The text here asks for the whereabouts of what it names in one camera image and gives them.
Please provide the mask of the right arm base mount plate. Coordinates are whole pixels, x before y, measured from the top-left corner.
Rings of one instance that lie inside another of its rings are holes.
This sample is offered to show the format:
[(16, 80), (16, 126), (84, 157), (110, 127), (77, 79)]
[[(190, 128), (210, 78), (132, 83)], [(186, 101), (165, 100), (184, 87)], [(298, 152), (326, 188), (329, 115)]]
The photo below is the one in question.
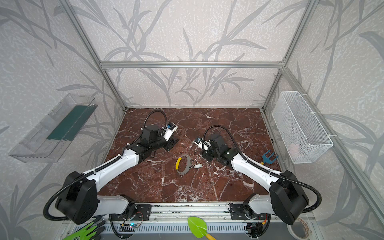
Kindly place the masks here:
[(267, 214), (255, 214), (251, 213), (250, 210), (244, 210), (243, 204), (234, 204), (234, 203), (229, 203), (227, 205), (228, 211), (230, 212), (231, 215), (231, 220), (256, 220), (256, 221), (264, 221), (268, 219)]

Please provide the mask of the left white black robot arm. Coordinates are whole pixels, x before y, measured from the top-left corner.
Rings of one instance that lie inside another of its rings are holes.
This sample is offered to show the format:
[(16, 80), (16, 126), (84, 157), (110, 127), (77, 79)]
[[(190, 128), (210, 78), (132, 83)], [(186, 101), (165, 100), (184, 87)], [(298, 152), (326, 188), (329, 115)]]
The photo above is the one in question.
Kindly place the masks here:
[(135, 167), (158, 149), (170, 151), (178, 142), (173, 137), (177, 130), (173, 123), (160, 128), (144, 127), (140, 139), (124, 148), (122, 154), (84, 173), (72, 172), (63, 187), (53, 196), (53, 202), (65, 219), (77, 225), (103, 215), (123, 215), (130, 218), (135, 212), (135, 201), (127, 196), (99, 196), (98, 192), (111, 180)]

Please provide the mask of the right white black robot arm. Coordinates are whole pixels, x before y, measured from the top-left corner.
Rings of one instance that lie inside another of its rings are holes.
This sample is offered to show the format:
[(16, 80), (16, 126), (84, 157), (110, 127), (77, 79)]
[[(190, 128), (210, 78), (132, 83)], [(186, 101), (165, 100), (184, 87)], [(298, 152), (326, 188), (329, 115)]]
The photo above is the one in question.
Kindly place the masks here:
[(261, 185), (268, 195), (252, 194), (243, 201), (245, 216), (252, 220), (260, 214), (276, 215), (288, 225), (293, 225), (309, 203), (303, 187), (294, 184), (296, 176), (290, 172), (272, 170), (260, 163), (245, 160), (235, 148), (230, 148), (219, 133), (212, 134), (204, 143), (201, 138), (194, 143), (202, 149), (202, 157), (211, 162), (216, 159)]

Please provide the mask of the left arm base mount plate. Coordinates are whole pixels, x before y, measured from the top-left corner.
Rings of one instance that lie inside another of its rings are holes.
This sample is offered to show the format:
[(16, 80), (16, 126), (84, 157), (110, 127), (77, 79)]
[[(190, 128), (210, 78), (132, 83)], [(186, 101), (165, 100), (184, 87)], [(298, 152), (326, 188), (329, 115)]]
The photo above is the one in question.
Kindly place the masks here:
[(129, 221), (148, 221), (150, 219), (152, 205), (138, 204), (128, 206), (127, 217)]

